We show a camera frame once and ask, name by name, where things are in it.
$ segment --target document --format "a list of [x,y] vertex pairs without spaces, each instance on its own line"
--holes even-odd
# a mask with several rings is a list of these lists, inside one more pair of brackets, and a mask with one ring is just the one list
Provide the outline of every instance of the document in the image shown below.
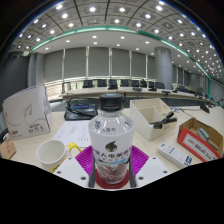
[[64,145],[74,142],[79,147],[88,147],[91,145],[88,129],[89,122],[90,120],[65,121],[53,139],[63,142]]

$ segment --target cardboard box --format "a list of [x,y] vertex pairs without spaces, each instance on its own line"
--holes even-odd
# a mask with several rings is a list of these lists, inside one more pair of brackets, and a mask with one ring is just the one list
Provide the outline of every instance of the cardboard box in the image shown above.
[[12,139],[5,140],[0,145],[0,158],[10,159],[15,153],[16,153],[16,148]]
[[[197,135],[198,128],[203,128],[209,135],[209,143]],[[191,118],[179,127],[177,142],[197,156],[202,162],[220,159],[223,156],[223,136],[195,118]]]
[[50,132],[51,108],[44,86],[34,86],[10,96],[3,102],[3,111],[13,140]]
[[149,141],[175,128],[177,122],[163,124],[162,129],[154,129],[150,125],[161,121],[169,112],[171,109],[158,98],[130,100],[130,118],[134,121],[135,130]]

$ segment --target plastic water bottle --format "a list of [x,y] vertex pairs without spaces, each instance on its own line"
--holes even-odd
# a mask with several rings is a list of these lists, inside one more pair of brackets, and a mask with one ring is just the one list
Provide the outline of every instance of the plastic water bottle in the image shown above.
[[89,123],[89,134],[99,176],[108,184],[121,182],[127,173],[134,135],[133,121],[121,113],[123,97],[101,94],[101,113]]

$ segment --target column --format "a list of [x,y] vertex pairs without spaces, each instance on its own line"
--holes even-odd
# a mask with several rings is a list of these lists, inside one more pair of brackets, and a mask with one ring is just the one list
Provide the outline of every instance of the column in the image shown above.
[[168,48],[155,48],[155,77],[157,82],[164,83],[165,89],[172,90],[173,65],[171,50]]

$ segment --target purple mat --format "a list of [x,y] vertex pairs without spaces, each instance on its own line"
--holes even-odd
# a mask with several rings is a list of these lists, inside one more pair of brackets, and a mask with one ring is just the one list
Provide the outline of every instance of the purple mat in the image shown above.
[[[82,152],[80,152],[76,157],[76,160],[90,176],[93,169],[93,152],[92,146],[88,146]],[[132,146],[131,150],[131,165],[134,176],[139,172],[139,170],[144,166],[149,156],[142,152],[139,148]]]

